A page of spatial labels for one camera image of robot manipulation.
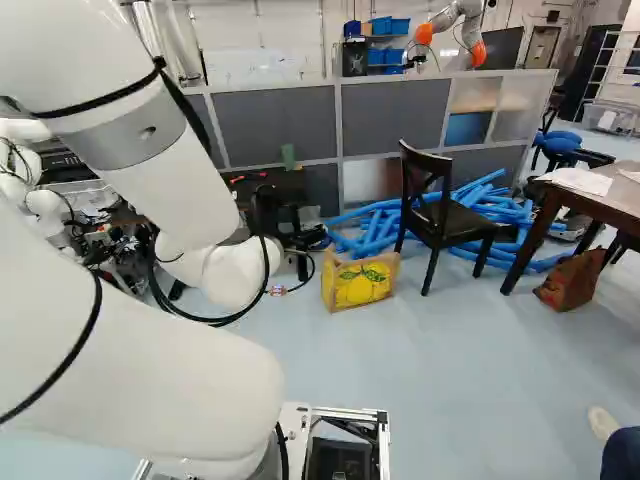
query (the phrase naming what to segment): dark pants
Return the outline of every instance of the dark pants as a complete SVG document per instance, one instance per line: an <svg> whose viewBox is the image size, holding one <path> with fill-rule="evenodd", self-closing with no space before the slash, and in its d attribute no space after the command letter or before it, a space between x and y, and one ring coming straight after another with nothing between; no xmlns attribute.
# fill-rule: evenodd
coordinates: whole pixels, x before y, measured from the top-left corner
<svg viewBox="0 0 640 480"><path fill-rule="evenodd" d="M621 428L609 437L600 480L640 480L640 427Z"/></svg>

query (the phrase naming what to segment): white shoe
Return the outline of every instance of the white shoe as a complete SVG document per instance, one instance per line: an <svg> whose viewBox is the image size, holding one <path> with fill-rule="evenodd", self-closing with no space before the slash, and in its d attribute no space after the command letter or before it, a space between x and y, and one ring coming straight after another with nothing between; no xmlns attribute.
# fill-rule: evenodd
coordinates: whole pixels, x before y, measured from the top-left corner
<svg viewBox="0 0 640 480"><path fill-rule="evenodd" d="M620 429L620 424L602 407L591 407L587 412L591 430L597 438L606 442L613 432Z"/></svg>

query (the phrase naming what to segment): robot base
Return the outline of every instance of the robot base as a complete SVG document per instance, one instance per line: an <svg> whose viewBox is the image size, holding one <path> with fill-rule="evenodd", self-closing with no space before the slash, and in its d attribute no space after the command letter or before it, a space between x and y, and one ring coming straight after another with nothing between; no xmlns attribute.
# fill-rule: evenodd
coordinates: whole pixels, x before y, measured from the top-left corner
<svg viewBox="0 0 640 480"><path fill-rule="evenodd" d="M386 411L312 408L287 402L279 421L287 438L289 480L390 480L391 431ZM333 428L333 432L319 433L316 426L320 422ZM171 477L156 470L152 462L141 460L131 480L198 480ZM281 477L280 451L274 434L260 466L246 480L282 480Z"/></svg>

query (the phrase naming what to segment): gray partition wall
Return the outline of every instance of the gray partition wall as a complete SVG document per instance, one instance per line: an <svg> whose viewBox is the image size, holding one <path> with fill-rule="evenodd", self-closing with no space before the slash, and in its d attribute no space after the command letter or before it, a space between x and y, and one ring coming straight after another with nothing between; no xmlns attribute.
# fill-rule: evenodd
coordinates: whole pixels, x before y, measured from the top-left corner
<svg viewBox="0 0 640 480"><path fill-rule="evenodd" d="M297 161L337 156L331 86L212 96L232 167L281 163L285 144Z"/></svg>
<svg viewBox="0 0 640 480"><path fill-rule="evenodd" d="M211 146L211 158L214 165L217 168L224 168L224 160L222 159L222 155L220 154L220 146L218 145L218 139L216 137L215 131L213 130L213 122L211 116L209 115L209 109L207 108L204 95L192 94L187 95L186 97L193 109L196 111L198 117L200 117L200 120L204 124L204 128L207 131L207 135L209 136L209 143Z"/></svg>
<svg viewBox="0 0 640 480"><path fill-rule="evenodd" d="M344 155L395 152L404 138L436 148L447 109L450 79L344 85Z"/></svg>
<svg viewBox="0 0 640 480"><path fill-rule="evenodd" d="M309 172L309 199L321 206L323 216L333 216L345 207L400 194L400 138L452 157L455 186L499 168L507 175L493 184L514 185L556 73L379 75L185 93L207 127L221 171L240 174L281 167L282 146L291 144L296 162ZM484 122L482 133L476 131L479 120ZM463 138L451 141L460 137L461 129ZM473 135L465 137L465 129Z"/></svg>

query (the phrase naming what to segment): blue plastic bin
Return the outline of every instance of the blue plastic bin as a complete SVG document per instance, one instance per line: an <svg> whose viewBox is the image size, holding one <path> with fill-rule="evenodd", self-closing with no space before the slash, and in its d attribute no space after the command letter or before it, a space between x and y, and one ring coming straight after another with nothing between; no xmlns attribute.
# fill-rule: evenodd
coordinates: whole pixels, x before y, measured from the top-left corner
<svg viewBox="0 0 640 480"><path fill-rule="evenodd" d="M362 24L359 20L349 20L344 24L344 38L355 37L360 35Z"/></svg>
<svg viewBox="0 0 640 480"><path fill-rule="evenodd" d="M397 73L404 73L404 68L402 67L386 67L384 69L385 75L395 75Z"/></svg>
<svg viewBox="0 0 640 480"><path fill-rule="evenodd" d="M401 48L387 48L385 53L385 61L389 65L399 65L402 63L402 54L404 50Z"/></svg>
<svg viewBox="0 0 640 480"><path fill-rule="evenodd" d="M382 65L385 63L384 60L385 51L380 50L378 48L370 48L369 49L369 65Z"/></svg>
<svg viewBox="0 0 640 480"><path fill-rule="evenodd" d="M374 35L389 35L391 33L391 17L372 18L369 23L373 25Z"/></svg>
<svg viewBox="0 0 640 480"><path fill-rule="evenodd" d="M393 35L407 35L409 33L410 18L392 18L391 33Z"/></svg>

